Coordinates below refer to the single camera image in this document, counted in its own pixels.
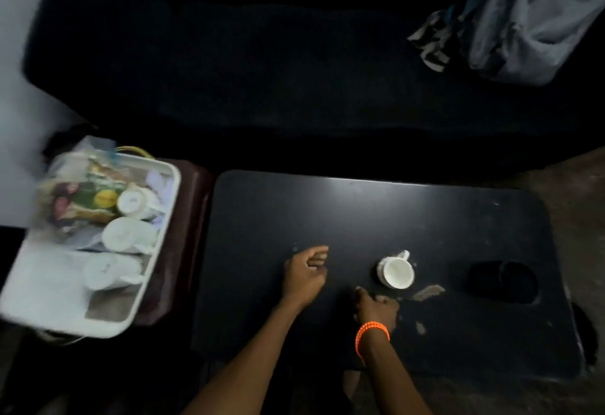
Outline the maroon plastic stool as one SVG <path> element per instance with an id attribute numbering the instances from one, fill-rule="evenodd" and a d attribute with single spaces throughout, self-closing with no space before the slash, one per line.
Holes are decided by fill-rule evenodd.
<path id="1" fill-rule="evenodd" d="M 181 174 L 176 204 L 154 271 L 132 326 L 150 327 L 186 304 L 193 285 L 205 215 L 216 177 L 181 159 L 165 159 Z"/>

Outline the white plastic tray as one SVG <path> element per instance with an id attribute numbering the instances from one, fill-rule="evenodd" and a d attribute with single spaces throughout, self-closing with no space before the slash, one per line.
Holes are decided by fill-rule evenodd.
<path id="1" fill-rule="evenodd" d="M 132 325 L 168 231 L 181 174 L 165 161 L 125 153 L 117 153 L 117 158 L 137 177 L 161 175 L 167 189 L 161 193 L 161 226 L 152 224 L 158 230 L 153 252 L 118 253 L 140 259 L 145 281 L 119 289 L 91 291 L 84 287 L 82 270 L 91 253 L 104 252 L 72 250 L 52 241 L 42 230 L 32 230 L 0 293 L 0 317 L 4 320 L 36 330 L 95 339 L 116 337 Z"/>

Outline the person's left hand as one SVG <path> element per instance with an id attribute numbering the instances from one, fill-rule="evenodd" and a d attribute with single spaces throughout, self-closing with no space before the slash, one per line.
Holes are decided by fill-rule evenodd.
<path id="1" fill-rule="evenodd" d="M 311 269 L 304 265 L 303 251 L 294 254 L 285 263 L 281 303 L 300 313 L 317 297 L 326 279 L 326 263 L 322 268 Z"/>

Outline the clear plastic bag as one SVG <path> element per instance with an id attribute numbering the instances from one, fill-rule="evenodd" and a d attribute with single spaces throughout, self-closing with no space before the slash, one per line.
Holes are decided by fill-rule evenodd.
<path id="1" fill-rule="evenodd" d="M 57 182 L 81 182 L 88 173 L 99 172 L 119 175 L 130 185 L 134 181 L 132 171 L 117 158 L 116 143 L 113 140 L 85 136 L 71 150 L 57 155 L 47 169 L 47 173 L 36 189 L 36 213 L 34 228 L 56 243 L 62 243 L 74 250 L 101 250 L 101 234 L 109 224 L 78 222 L 67 227 L 57 227 L 49 221 L 51 190 Z"/>

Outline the person's right forearm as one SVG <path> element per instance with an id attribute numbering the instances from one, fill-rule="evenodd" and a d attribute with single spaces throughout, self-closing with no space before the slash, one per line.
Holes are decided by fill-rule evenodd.
<path id="1" fill-rule="evenodd" d="M 363 332 L 358 352 L 381 415 L 433 415 L 384 330 L 369 328 Z"/>

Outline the black sofa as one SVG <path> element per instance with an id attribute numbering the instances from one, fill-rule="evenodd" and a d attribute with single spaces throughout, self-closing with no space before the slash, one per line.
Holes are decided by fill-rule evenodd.
<path id="1" fill-rule="evenodd" d="M 452 0 L 41 0 L 24 76 L 99 134 L 215 171 L 442 182 L 605 147 L 605 13 L 549 85 L 407 41 Z"/>

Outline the person's right hand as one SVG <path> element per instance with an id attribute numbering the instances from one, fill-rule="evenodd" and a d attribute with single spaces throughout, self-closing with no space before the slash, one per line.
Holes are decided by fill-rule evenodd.
<path id="1" fill-rule="evenodd" d="M 369 322 L 382 324 L 389 333 L 396 328 L 399 303 L 394 298 L 367 292 L 361 308 L 356 308 L 354 319 L 360 326 Z"/>

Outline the person's left forearm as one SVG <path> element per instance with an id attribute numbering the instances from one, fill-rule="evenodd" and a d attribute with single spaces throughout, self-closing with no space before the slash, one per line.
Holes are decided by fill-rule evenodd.
<path id="1" fill-rule="evenodd" d="M 303 308 L 299 298 L 284 297 L 260 331 L 181 415 L 260 415 L 284 341 Z"/>

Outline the grey backpack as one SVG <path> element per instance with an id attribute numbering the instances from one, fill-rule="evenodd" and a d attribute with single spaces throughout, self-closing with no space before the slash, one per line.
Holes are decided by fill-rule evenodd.
<path id="1" fill-rule="evenodd" d="M 605 0 L 483 0 L 459 40 L 484 78 L 542 87 L 604 10 Z"/>

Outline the white ceramic cup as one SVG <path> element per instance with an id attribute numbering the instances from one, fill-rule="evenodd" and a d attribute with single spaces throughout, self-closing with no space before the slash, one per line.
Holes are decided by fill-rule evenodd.
<path id="1" fill-rule="evenodd" d="M 145 281 L 139 258 L 128 254 L 91 253 L 82 270 L 84 287 L 91 291 L 119 289 Z"/>
<path id="2" fill-rule="evenodd" d="M 101 234 L 101 242 L 115 253 L 151 254 L 158 238 L 158 230 L 150 222 L 128 217 L 111 221 Z"/>
<path id="3" fill-rule="evenodd" d="M 117 210 L 122 216 L 151 221 L 164 214 L 160 198 L 151 189 L 131 184 L 117 199 Z"/>
<path id="4" fill-rule="evenodd" d="M 382 258 L 376 265 L 376 276 L 390 289 L 408 289 L 415 280 L 415 272 L 409 261 L 410 252 L 404 250 L 396 256 Z"/>

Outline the green snack packet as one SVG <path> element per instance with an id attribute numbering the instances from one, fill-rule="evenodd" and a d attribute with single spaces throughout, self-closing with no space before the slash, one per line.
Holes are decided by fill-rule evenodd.
<path id="1" fill-rule="evenodd" d="M 51 190 L 49 221 L 57 227 L 108 224 L 120 216 L 117 201 L 127 186 L 123 177 L 99 172 L 88 173 L 81 182 L 57 182 Z"/>

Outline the black and white patterned cloth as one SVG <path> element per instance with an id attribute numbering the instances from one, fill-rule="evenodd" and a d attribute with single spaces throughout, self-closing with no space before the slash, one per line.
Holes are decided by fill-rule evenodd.
<path id="1" fill-rule="evenodd" d="M 455 4 L 428 15 L 407 40 L 419 51 L 422 62 L 432 71 L 443 73 L 460 48 L 460 21 Z"/>

